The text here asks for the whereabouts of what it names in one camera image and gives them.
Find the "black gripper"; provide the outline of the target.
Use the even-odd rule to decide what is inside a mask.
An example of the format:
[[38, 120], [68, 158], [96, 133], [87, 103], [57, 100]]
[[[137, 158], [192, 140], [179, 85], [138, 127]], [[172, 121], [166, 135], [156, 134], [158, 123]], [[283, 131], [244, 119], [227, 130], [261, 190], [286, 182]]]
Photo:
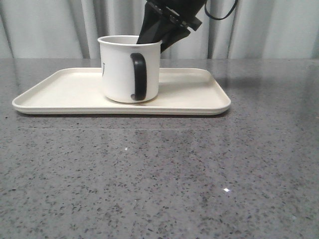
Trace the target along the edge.
[[188, 27], [197, 31], [202, 22], [196, 15], [205, 4], [206, 0], [148, 0], [137, 44], [161, 41], [163, 53], [190, 35]]

